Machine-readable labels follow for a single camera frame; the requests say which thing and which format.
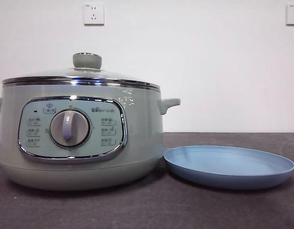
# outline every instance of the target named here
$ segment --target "dark countertop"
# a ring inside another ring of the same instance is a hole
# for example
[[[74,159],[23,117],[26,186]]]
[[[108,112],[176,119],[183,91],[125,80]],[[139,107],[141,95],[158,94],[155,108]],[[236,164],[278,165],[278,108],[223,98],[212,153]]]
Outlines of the dark countertop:
[[[294,161],[293,134],[165,133],[165,147],[239,146]],[[78,192],[31,189],[0,168],[0,229],[294,229],[294,173],[257,191],[199,186],[171,174],[162,161],[129,184]]]

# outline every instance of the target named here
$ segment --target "control panel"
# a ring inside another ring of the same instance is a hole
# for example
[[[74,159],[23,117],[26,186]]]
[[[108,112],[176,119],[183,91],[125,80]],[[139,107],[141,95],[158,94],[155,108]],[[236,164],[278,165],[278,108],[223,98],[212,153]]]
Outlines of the control panel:
[[[124,111],[103,98],[36,98],[23,107],[18,141],[24,153],[47,161],[117,155],[127,142]]]

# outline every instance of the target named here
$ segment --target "plate rim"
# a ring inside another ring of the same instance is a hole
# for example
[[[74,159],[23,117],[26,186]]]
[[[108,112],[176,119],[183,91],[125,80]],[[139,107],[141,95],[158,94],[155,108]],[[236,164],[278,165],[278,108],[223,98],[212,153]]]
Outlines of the plate rim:
[[[261,153],[267,153],[267,154],[271,154],[271,155],[275,155],[275,156],[278,156],[278,157],[282,157],[288,161],[290,161],[292,163],[292,168],[289,169],[289,170],[286,170],[285,172],[282,172],[282,173],[275,173],[275,174],[265,174],[265,175],[231,175],[231,174],[222,174],[222,173],[210,173],[210,172],[204,172],[204,171],[200,171],[200,170],[196,170],[196,169],[191,169],[191,168],[187,168],[187,167],[182,167],[180,165],[177,165],[175,164],[174,162],[168,160],[166,158],[166,154],[167,152],[169,152],[170,150],[173,150],[173,149],[177,149],[177,148],[186,148],[186,147],[204,147],[204,146],[207,146],[207,147],[226,147],[226,148],[237,148],[237,149],[246,149],[246,150],[252,150],[252,151],[258,151],[258,152],[261,152]],[[244,147],[236,147],[236,146],[217,146],[217,145],[192,145],[192,146],[178,146],[178,147],[174,147],[174,148],[170,148],[168,150],[165,151],[164,155],[163,155],[163,158],[164,160],[167,162],[167,163],[170,163],[174,166],[177,166],[179,168],[182,168],[182,169],[186,169],[186,170],[190,170],[190,171],[193,171],[193,172],[199,172],[199,173],[205,173],[205,174],[211,174],[211,175],[220,175],[220,176],[229,176],[229,177],[269,177],[269,176],[276,176],[276,175],[282,175],[282,174],[287,174],[289,172],[292,172],[294,170],[294,162],[284,156],[281,156],[281,155],[278,155],[278,154],[273,154],[273,153],[270,153],[270,152],[266,152],[266,151],[262,151],[262,150],[258,150],[258,149],[249,149],[249,148],[244,148]]]

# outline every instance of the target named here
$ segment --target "blue plate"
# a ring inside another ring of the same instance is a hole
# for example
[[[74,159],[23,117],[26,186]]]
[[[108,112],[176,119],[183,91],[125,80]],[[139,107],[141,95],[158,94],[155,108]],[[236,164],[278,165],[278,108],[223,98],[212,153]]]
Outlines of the blue plate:
[[[197,184],[262,189],[285,182],[294,162],[264,151],[229,146],[183,146],[164,153],[170,170]]]

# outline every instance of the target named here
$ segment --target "electrical socket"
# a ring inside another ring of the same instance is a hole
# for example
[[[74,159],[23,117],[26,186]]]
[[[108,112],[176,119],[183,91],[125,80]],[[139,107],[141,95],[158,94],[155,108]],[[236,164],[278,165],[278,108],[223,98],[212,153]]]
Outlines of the electrical socket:
[[[84,25],[104,25],[104,5],[85,4],[83,6]]]
[[[294,25],[294,5],[286,6],[286,24]]]

